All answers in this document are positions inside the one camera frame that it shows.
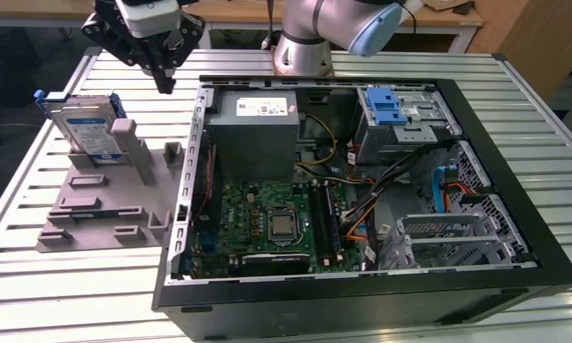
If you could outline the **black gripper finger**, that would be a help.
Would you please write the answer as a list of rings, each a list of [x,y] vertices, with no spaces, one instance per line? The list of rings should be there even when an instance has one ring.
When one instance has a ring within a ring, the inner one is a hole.
[[[171,94],[176,85],[173,74],[197,48],[205,30],[203,17],[183,13],[180,27],[172,31],[164,41],[165,47],[165,94]]]
[[[133,37],[120,20],[112,23],[93,13],[81,27],[84,35],[128,66],[140,65],[151,76],[160,94],[165,90],[165,56],[160,40],[156,37]]]

